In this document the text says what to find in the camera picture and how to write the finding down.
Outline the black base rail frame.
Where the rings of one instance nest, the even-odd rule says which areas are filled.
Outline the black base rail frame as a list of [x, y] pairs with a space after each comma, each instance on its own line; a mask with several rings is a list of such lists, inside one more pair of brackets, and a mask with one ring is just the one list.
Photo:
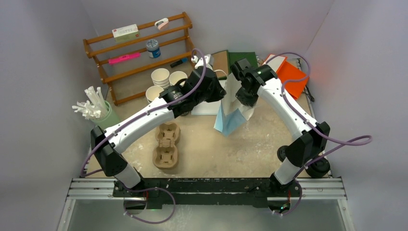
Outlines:
[[251, 205], [279, 210], [299, 196], [300, 185], [276, 185], [269, 178], [143, 178], [127, 189], [114, 182], [113, 197], [126, 201], [145, 199], [148, 209], [164, 205]]

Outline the brown pulp cup carrier stack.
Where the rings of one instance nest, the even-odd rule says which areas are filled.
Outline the brown pulp cup carrier stack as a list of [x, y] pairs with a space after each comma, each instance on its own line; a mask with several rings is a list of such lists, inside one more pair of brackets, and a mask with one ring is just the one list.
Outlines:
[[153, 164], [158, 169], [173, 169], [179, 160], [177, 144], [181, 136], [181, 129], [177, 123], [166, 122], [155, 130], [157, 145], [153, 150]]

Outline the green paper bag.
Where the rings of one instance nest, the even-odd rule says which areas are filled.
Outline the green paper bag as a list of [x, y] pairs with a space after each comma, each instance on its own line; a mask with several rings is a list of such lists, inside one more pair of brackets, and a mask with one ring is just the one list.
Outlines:
[[229, 52], [228, 50], [219, 51], [212, 54], [214, 58], [213, 69], [216, 71], [218, 78], [226, 77], [230, 74], [230, 66], [240, 59], [247, 59], [253, 67], [258, 67], [257, 56], [255, 52]]

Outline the light blue paper bag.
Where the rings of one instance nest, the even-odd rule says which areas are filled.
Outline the light blue paper bag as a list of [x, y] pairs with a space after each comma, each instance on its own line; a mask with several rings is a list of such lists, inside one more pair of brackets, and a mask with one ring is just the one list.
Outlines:
[[224, 86], [226, 95], [221, 100], [221, 106], [214, 125], [214, 129], [221, 132], [225, 137], [246, 123], [255, 110], [253, 107], [243, 105], [236, 98], [235, 95], [240, 88], [241, 82], [233, 74], [229, 74]]

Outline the black coffee cup lid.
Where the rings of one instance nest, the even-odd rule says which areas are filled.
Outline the black coffee cup lid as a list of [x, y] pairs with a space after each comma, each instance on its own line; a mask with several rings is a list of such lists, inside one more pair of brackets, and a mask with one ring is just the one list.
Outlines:
[[286, 158], [285, 150], [287, 147], [287, 145], [283, 145], [277, 150], [277, 157], [281, 162], [283, 162]]

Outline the white green box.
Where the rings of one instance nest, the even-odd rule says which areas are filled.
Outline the white green box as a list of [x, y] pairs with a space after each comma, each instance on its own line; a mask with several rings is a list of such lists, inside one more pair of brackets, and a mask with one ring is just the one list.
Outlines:
[[113, 29], [112, 34], [116, 43], [123, 43], [140, 37], [136, 24]]

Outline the white wrapped straws bundle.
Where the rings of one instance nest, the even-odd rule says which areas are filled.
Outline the white wrapped straws bundle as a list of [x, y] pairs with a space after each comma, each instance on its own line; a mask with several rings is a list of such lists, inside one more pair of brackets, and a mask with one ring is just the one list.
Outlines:
[[101, 87], [96, 89], [91, 86], [84, 90], [88, 100], [77, 102], [72, 106], [75, 113], [80, 113], [86, 120], [104, 119], [109, 112], [109, 107], [105, 103]]

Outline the orange paper bag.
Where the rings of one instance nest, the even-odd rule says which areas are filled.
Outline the orange paper bag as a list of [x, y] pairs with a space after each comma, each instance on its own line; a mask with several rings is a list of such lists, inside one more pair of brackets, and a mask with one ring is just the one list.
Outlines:
[[305, 89], [305, 86], [309, 80], [309, 78], [299, 81], [300, 79], [306, 76], [302, 70], [300, 70], [300, 63], [299, 61], [295, 61], [295, 64], [290, 63], [288, 59], [288, 55], [280, 55], [276, 58], [269, 61], [270, 58], [275, 56], [274, 54], [270, 54], [262, 64], [269, 65], [273, 71], [275, 71], [278, 75], [278, 78], [282, 83], [287, 80], [298, 80], [298, 82], [289, 82], [285, 85], [285, 89], [288, 93], [297, 100], [302, 92]]

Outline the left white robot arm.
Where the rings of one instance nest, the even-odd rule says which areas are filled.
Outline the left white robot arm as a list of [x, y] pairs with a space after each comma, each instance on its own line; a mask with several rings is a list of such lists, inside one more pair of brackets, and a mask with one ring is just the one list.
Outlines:
[[131, 144], [159, 125], [190, 112], [202, 102], [217, 102], [226, 91], [210, 68], [193, 70], [186, 80], [164, 89], [159, 97], [128, 119], [107, 129], [91, 131], [91, 153], [104, 174], [115, 177], [132, 197], [143, 192], [141, 175], [122, 156]]

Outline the black cup lid stack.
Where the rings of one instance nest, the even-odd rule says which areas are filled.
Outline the black cup lid stack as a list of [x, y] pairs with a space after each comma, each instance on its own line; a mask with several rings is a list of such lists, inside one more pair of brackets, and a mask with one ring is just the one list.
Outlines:
[[306, 173], [314, 179], [323, 178], [330, 171], [330, 163], [326, 158], [322, 158], [312, 163], [307, 169]]

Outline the green straw holder cup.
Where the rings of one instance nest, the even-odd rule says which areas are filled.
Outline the green straw holder cup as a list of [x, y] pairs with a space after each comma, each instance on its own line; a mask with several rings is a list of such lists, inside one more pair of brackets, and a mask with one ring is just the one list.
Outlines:
[[105, 105], [108, 109], [107, 115], [102, 119], [90, 119], [96, 126], [106, 129], [108, 127], [119, 124], [122, 120], [119, 118], [112, 106], [105, 101]]

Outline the black blue marker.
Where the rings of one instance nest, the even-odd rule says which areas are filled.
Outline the black blue marker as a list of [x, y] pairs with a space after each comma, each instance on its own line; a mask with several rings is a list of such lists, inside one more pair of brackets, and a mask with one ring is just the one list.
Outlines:
[[179, 66], [179, 65], [181, 65], [181, 64], [183, 64], [183, 63], [185, 63], [185, 62], [187, 62], [187, 61], [188, 61], [188, 58], [187, 58], [187, 57], [186, 57], [186, 58], [182, 58], [182, 59], [180, 59], [180, 60], [178, 60], [178, 61], [175, 61], [175, 62], [171, 63], [171, 64], [170, 64], [170, 67], [171, 67], [171, 68], [174, 68], [174, 67]]

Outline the back right paper cup stack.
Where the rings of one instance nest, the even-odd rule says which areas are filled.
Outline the back right paper cup stack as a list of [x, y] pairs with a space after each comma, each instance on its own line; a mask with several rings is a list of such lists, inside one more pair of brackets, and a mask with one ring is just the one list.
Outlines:
[[188, 76], [183, 71], [175, 71], [169, 75], [169, 83], [171, 86], [176, 85], [176, 83], [181, 79], [187, 79]]

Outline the blue white jar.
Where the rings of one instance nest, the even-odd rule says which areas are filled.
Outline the blue white jar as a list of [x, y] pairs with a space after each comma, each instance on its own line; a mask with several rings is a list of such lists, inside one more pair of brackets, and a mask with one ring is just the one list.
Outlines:
[[146, 50], [150, 58], [158, 58], [161, 55], [159, 42], [155, 39], [146, 41]]

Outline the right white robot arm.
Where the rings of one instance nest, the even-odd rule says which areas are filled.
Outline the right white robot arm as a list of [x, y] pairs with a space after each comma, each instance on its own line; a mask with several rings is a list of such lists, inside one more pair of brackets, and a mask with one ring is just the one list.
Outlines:
[[284, 121], [292, 134], [293, 142], [285, 147], [285, 159], [271, 175], [270, 189], [281, 196], [289, 183], [310, 160], [324, 151], [330, 126], [311, 117], [284, 89], [277, 73], [267, 64], [253, 67], [243, 58], [230, 67], [241, 87], [235, 96], [245, 106], [253, 107], [258, 98], [266, 101]]

